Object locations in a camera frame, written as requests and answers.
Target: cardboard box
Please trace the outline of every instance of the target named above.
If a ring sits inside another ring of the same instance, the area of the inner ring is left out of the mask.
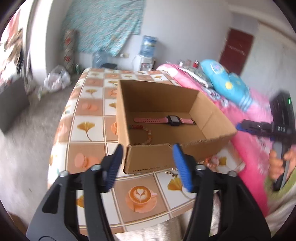
[[[174,167],[172,145],[179,143],[197,161],[218,153],[237,130],[230,120],[201,92],[149,81],[120,80],[117,93],[118,140],[125,147],[125,173],[144,173]],[[134,118],[192,118],[196,125],[135,123]],[[152,131],[128,129],[143,125]]]

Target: door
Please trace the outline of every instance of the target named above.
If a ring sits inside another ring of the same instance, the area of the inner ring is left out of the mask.
[[[251,50],[253,39],[252,35],[231,28],[220,57],[220,64],[229,72],[240,75]]]

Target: teal curtain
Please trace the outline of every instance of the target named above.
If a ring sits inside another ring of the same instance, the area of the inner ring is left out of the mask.
[[[145,0],[74,0],[62,24],[78,31],[78,51],[116,56],[131,34],[140,34]]]

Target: yellow polka dot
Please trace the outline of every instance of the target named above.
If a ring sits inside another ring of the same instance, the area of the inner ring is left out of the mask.
[[[231,90],[233,88],[233,85],[231,82],[228,81],[225,83],[225,87],[226,87],[226,89]]]

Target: pink bedding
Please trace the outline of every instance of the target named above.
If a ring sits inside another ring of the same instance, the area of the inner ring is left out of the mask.
[[[210,92],[208,89],[205,89],[197,81],[193,80],[190,75],[180,70],[178,65],[164,64],[159,66],[158,70],[166,71],[181,86],[196,89],[206,94],[234,125],[243,119],[258,122],[273,121],[268,99],[255,90],[250,90],[255,102],[246,112],[243,112],[234,103],[220,96],[215,91]],[[268,172],[268,154],[272,144],[269,139],[257,138],[241,131],[233,137],[231,142],[246,164],[239,176],[252,193],[264,216],[266,216],[268,214],[268,207],[264,191],[264,180]]]

